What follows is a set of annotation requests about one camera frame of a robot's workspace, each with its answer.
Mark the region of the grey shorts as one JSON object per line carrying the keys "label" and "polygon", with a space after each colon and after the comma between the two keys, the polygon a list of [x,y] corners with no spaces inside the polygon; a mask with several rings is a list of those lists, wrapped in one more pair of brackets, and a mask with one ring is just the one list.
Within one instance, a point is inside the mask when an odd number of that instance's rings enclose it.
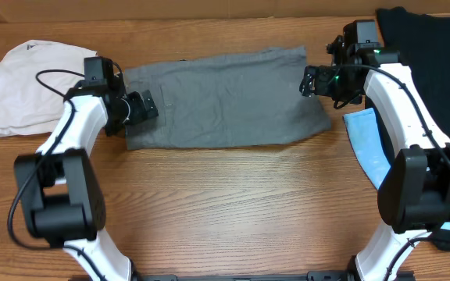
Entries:
{"label": "grey shorts", "polygon": [[128,88],[150,92],[159,114],[127,127],[127,147],[290,144],[329,130],[319,99],[298,90],[305,65],[300,46],[128,69]]}

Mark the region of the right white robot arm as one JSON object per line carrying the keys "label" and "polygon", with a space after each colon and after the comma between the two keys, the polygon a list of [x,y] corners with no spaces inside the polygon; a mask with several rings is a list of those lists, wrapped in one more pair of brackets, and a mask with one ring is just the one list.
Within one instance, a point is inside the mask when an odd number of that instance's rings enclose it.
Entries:
{"label": "right white robot arm", "polygon": [[411,280],[402,263],[450,222],[450,139],[418,94],[398,51],[378,41],[372,20],[356,20],[327,46],[329,66],[307,66],[299,90],[335,108],[364,103],[382,122],[394,161],[377,194],[381,223],[345,270],[311,271],[310,280]]}

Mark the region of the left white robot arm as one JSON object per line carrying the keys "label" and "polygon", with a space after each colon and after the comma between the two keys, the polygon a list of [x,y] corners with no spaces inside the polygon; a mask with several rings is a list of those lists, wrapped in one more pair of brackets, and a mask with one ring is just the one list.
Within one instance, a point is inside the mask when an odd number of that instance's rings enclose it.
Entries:
{"label": "left white robot arm", "polygon": [[65,94],[64,113],[33,154],[14,162],[18,191],[9,209],[7,232],[14,244],[33,250],[13,228],[18,207],[27,231],[43,239],[43,250],[72,256],[91,280],[139,280],[105,228],[105,199],[89,156],[100,131],[114,136],[126,126],[158,116],[149,91],[127,92],[122,69],[111,59],[84,59],[80,80]]}

